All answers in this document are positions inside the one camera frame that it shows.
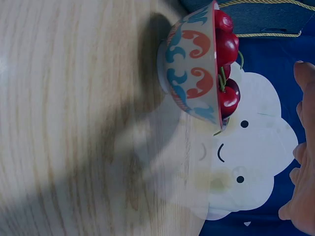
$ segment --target cartoon mouth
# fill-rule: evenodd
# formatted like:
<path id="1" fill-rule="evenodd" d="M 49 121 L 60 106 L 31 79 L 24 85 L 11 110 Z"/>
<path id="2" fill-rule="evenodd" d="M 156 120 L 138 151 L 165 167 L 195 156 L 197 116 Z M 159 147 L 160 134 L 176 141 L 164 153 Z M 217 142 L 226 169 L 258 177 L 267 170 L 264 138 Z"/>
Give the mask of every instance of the cartoon mouth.
<path id="1" fill-rule="evenodd" d="M 220 157 L 220 151 L 221 151 L 223 145 L 224 145 L 224 144 L 221 144 L 221 146 L 220 146 L 219 149 L 218 149 L 218 158 L 219 158 L 219 160 L 220 160 L 221 162 L 224 162 L 224 160 Z"/>

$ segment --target ceramic bowl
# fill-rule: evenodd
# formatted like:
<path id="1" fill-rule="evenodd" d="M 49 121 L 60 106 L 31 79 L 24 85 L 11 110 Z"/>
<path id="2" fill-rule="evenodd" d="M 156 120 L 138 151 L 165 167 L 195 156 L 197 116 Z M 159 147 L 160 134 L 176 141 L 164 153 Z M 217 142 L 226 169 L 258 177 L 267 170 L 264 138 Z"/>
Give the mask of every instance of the ceramic bowl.
<path id="1" fill-rule="evenodd" d="M 214 10 L 210 5 L 182 18 L 157 53 L 162 89 L 190 115 L 208 121 L 217 131 L 224 124 L 218 99 Z"/>

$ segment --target wood grain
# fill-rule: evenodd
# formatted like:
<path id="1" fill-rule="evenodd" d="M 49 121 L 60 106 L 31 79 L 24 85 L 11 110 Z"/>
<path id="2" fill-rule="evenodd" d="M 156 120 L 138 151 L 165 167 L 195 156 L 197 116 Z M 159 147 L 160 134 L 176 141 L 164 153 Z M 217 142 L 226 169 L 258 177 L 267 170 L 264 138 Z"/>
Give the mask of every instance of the wood grain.
<path id="1" fill-rule="evenodd" d="M 199 234 L 205 165 L 155 67 L 183 15 L 176 0 L 0 0 L 0 235 Z"/>

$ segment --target cherry stem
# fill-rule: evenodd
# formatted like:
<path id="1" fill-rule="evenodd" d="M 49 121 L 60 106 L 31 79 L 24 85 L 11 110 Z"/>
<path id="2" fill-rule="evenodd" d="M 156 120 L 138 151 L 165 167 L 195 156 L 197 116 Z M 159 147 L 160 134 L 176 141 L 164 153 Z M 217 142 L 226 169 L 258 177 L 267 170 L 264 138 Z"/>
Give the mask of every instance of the cherry stem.
<path id="1" fill-rule="evenodd" d="M 225 76 L 225 72 L 224 72 L 223 66 L 221 66 L 221 75 L 223 76 L 223 83 L 224 83 L 224 86 L 225 86 L 226 85 L 226 76 Z"/>
<path id="2" fill-rule="evenodd" d="M 219 132 L 215 133 L 213 136 L 216 136 L 218 134 L 222 133 L 222 130 L 220 130 Z"/>
<path id="3" fill-rule="evenodd" d="M 243 69 L 243 65 L 244 65 L 244 57 L 243 57 L 243 54 L 241 53 L 241 51 L 238 51 L 238 54 L 240 55 L 241 57 L 241 69 Z"/>
<path id="4" fill-rule="evenodd" d="M 224 83 L 223 83 L 222 76 L 218 74 L 218 78 L 219 78 L 219 83 L 220 83 L 221 91 L 224 92 L 224 91 L 225 91 L 225 85 L 224 85 Z"/>

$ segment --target blue fabric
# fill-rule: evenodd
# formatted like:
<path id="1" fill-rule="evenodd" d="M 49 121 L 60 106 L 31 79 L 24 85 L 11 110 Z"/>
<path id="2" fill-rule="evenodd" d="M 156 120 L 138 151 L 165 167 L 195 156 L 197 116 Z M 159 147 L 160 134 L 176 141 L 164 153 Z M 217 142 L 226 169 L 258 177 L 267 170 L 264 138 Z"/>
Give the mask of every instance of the blue fabric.
<path id="1" fill-rule="evenodd" d="M 302 91 L 293 76 L 293 65 L 297 60 L 315 64 L 315 19 L 305 33 L 298 38 L 240 39 L 246 72 L 265 76 L 275 87 L 281 102 L 282 117 L 291 125 L 299 143 L 305 142 L 305 132 L 296 114 L 296 105 L 302 100 Z M 273 192 L 260 208 L 234 212 L 217 221 L 206 221 L 200 236 L 303 236 L 290 221 L 278 218 L 279 208 L 291 199 L 294 186 L 289 173 L 299 164 L 294 160 L 282 173 L 275 176 Z M 251 221 L 249 226 L 244 222 Z"/>
<path id="2" fill-rule="evenodd" d="M 180 0 L 188 12 L 194 12 L 212 0 Z M 231 0 L 217 0 L 224 3 Z M 300 0 L 305 4 L 315 5 L 314 0 Z M 241 3 L 222 8 L 234 23 L 235 34 L 239 33 L 287 33 L 298 34 L 314 12 L 290 4 Z"/>

